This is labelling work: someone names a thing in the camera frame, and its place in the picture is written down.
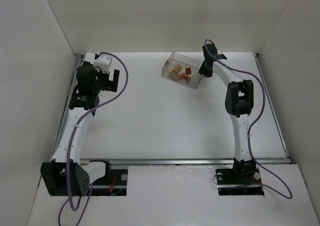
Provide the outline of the small red-brown wood block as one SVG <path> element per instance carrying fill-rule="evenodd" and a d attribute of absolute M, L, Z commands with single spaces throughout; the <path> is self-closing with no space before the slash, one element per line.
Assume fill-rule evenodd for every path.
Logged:
<path fill-rule="evenodd" d="M 190 74 L 192 73 L 191 68 L 186 68 L 186 69 L 185 69 L 185 73 L 186 73 L 187 75 L 190 75 Z"/>

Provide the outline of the long red-brown wood block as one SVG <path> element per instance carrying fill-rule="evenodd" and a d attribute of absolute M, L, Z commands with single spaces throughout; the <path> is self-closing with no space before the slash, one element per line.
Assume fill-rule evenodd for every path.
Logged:
<path fill-rule="evenodd" d="M 186 75 L 186 74 L 184 74 L 184 73 L 180 74 L 180 77 L 181 77 L 182 79 L 185 79 L 187 82 L 189 82 L 189 81 L 191 80 L 191 77 L 188 76 L 188 75 Z"/>

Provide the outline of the clear plastic box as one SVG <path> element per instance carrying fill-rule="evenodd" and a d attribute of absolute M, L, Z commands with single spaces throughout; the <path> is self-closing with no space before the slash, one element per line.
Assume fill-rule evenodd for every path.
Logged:
<path fill-rule="evenodd" d="M 182 69 L 180 72 L 174 73 L 172 72 L 172 68 L 177 64 L 180 64 L 182 66 Z M 161 70 L 161 75 L 167 79 L 175 81 L 176 74 L 186 74 L 186 68 L 191 68 L 191 74 L 188 75 L 191 77 L 191 80 L 189 82 L 187 82 L 185 79 L 181 79 L 175 82 L 188 86 L 192 89 L 197 89 L 203 79 L 203 76 L 199 74 L 201 65 L 202 62 L 198 60 L 184 56 L 177 52 L 172 52 L 171 56 L 167 59 Z"/>

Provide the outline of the light wood block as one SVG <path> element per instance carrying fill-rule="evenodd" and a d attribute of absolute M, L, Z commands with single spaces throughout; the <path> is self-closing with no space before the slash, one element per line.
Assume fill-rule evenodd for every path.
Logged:
<path fill-rule="evenodd" d="M 181 76 L 179 75 L 179 74 L 176 74 L 175 75 L 175 81 L 179 81 L 179 80 L 181 80 L 182 78 L 181 78 Z"/>
<path fill-rule="evenodd" d="M 178 73 L 178 72 L 181 71 L 181 69 L 182 69 L 182 66 L 180 64 L 177 64 L 172 68 L 171 71 L 174 72 L 174 73 Z"/>

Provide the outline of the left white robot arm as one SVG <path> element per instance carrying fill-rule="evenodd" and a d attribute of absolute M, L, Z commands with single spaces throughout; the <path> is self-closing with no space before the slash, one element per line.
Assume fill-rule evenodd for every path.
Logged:
<path fill-rule="evenodd" d="M 76 70 L 77 85 L 68 106 L 67 123 L 58 148 L 50 162 L 41 165 L 40 172 L 51 196 L 66 196 L 67 186 L 72 196 L 85 196 L 90 184 L 105 177 L 107 161 L 91 161 L 81 166 L 81 150 L 86 132 L 93 120 L 101 91 L 117 92 L 120 71 L 115 69 L 110 80 L 110 56 L 100 56 L 93 63 L 83 62 Z"/>

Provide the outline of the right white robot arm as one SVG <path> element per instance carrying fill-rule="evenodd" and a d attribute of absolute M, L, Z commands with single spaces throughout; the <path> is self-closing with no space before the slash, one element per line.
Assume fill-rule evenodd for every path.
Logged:
<path fill-rule="evenodd" d="M 217 74 L 225 84 L 224 106 L 230 115 L 234 130 L 233 166 L 217 169 L 216 182 L 218 185 L 249 184 L 257 171 L 249 144 L 249 116 L 254 107 L 254 83 L 252 80 L 243 79 L 238 70 L 224 65 L 221 59 L 226 57 L 218 54 L 213 42 L 206 43 L 202 50 L 204 62 L 198 72 L 207 78 Z"/>

